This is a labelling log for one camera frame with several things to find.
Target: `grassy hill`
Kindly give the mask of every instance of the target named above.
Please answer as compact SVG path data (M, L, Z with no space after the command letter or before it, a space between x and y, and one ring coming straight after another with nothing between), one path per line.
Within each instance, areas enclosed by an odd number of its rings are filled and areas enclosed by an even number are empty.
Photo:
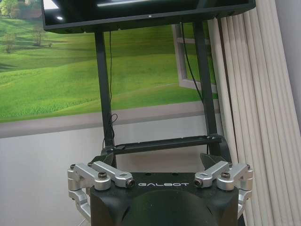
M0 17L0 122L100 111L93 34L47 33L35 47L37 25ZM186 32L192 36L191 26ZM10 54L5 33L16 34ZM198 73L194 45L188 47ZM171 26L113 32L112 52L113 109L198 100L195 90L178 86Z

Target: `metal pole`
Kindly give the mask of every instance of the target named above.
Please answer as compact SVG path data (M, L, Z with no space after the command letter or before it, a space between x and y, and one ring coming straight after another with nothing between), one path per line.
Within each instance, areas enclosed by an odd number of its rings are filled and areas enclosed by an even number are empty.
M207 49L205 43L203 22L193 23L194 37L196 43L198 69L202 87L203 105L205 111L207 134L217 134L213 96L211 89L211 79L209 72L209 65L207 59ZM221 155L220 147L218 144L209 145L210 154Z
M110 88L107 71L107 61L105 54L104 34L103 32L95 32L96 59L98 67L100 100L103 114L103 132L104 142L106 146L114 146L114 138L112 133Z

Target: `white curtain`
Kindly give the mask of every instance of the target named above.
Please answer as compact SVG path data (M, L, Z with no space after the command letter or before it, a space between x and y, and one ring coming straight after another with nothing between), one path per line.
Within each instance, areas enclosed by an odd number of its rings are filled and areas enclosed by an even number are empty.
M254 168L246 224L300 226L301 136L277 9L275 0L256 2L222 19L222 40L218 21L209 22L223 128L232 161Z

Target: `white wall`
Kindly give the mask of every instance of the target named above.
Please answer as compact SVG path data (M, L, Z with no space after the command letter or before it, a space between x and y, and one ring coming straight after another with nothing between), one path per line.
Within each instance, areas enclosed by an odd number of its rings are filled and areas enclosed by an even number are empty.
M217 115L219 133L222 133ZM116 144L206 134L204 116L115 127ZM67 192L66 170L88 163L102 145L102 128L0 139L0 225L77 226L83 217ZM129 171L195 172L205 147L118 156Z
M301 0L276 0L288 72L301 126Z

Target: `wall mural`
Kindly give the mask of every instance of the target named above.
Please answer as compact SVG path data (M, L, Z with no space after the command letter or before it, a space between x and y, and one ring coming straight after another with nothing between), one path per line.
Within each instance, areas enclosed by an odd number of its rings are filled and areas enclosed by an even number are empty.
M191 24L185 34L193 38ZM195 46L187 47L199 78ZM199 100L179 85L170 25L112 32L112 59L113 110ZM94 35L45 32L40 0L0 0L0 122L100 110Z

